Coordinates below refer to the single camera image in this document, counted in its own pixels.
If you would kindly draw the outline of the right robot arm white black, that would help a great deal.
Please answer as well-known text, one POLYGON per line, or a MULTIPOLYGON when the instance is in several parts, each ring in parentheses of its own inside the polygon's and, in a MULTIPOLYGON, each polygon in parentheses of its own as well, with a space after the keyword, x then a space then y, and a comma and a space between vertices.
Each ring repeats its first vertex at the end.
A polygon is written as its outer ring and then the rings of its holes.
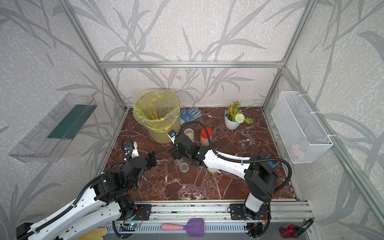
POLYGON ((181 130, 178 132, 171 130, 168 136, 174 144, 170 149, 170 155, 175 160, 186 158, 196 167, 218 169, 245 180, 250 191, 244 203, 244 211, 248 214, 255 214, 263 205, 269 204, 274 193, 284 188, 292 178, 292 166, 284 159, 224 154, 214 148, 210 136, 207 136, 209 146, 198 146, 181 130), (273 161, 285 165, 288 169, 286 179, 279 186, 276 186, 278 174, 269 164, 273 161))

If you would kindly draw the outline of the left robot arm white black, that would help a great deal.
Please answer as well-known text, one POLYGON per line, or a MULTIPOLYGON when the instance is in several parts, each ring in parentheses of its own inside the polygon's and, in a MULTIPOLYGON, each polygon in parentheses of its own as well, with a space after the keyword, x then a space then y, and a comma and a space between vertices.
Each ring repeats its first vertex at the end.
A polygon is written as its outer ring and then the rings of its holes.
POLYGON ((139 212, 128 191, 137 188, 144 171, 157 166, 155 152, 141 157, 137 143, 122 145, 126 154, 118 172, 102 173, 87 183, 78 196, 43 220, 17 228, 19 240, 76 240, 82 235, 139 212))

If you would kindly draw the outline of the clear oatmeal jar tall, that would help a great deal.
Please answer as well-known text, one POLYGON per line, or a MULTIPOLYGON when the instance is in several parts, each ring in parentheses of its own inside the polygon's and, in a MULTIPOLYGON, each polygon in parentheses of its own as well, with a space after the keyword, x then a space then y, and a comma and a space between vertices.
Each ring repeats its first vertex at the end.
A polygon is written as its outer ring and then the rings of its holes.
POLYGON ((193 129, 185 129, 184 134, 193 142, 195 143, 195 132, 193 129))

